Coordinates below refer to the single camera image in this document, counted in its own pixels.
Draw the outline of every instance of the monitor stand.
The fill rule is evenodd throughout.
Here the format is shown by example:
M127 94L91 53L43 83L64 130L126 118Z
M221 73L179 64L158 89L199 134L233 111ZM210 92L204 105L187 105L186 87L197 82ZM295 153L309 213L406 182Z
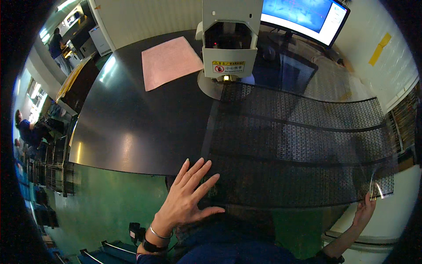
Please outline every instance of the monitor stand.
M296 40L293 38L293 32L291 30L286 31L286 33L282 34L274 34L269 35L268 38L277 44L280 48L288 49L289 44L296 46Z

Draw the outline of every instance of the pink paper sheet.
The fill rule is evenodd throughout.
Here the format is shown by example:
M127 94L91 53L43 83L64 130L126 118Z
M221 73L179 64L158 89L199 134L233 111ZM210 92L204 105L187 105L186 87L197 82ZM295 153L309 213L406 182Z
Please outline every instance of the pink paper sheet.
M147 92L203 68L201 59L184 37L142 52L143 81Z

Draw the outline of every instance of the silver bangle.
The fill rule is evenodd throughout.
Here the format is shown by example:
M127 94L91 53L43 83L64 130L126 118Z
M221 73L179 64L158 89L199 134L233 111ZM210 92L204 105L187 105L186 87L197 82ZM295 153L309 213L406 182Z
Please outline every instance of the silver bangle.
M159 234L155 233L155 231L154 231L154 230L152 230L151 225L149 225L149 229L151 230L151 232L152 232L154 235L156 235L157 237L162 238L162 239L170 239L170 238L173 236L173 230L171 230L171 235L170 235L169 237L162 237L162 236L160 236Z

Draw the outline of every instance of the black wristwatch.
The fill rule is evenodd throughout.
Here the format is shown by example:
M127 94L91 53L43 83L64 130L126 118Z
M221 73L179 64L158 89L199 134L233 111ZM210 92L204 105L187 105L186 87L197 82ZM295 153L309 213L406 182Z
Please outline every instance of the black wristwatch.
M148 242L148 241L145 239L145 237L143 237L143 240L142 240L142 247L143 247L146 251L151 252L151 253L154 253L154 252L161 252L161 251L164 251L164 250L166 250L166 249L168 248L168 246L167 246L167 247L165 247L165 248L159 248L159 247L157 247L156 245L151 244L150 242Z
M319 251L316 255L316 257L320 257L324 259L328 264L339 264L344 262L343 256L340 256L339 258L331 258L325 254L324 251Z

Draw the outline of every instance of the monitor screen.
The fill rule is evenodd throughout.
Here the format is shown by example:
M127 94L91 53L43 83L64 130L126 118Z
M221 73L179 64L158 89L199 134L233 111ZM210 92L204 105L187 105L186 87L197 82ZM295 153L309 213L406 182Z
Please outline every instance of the monitor screen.
M331 46L349 12L335 0L264 0L261 21Z

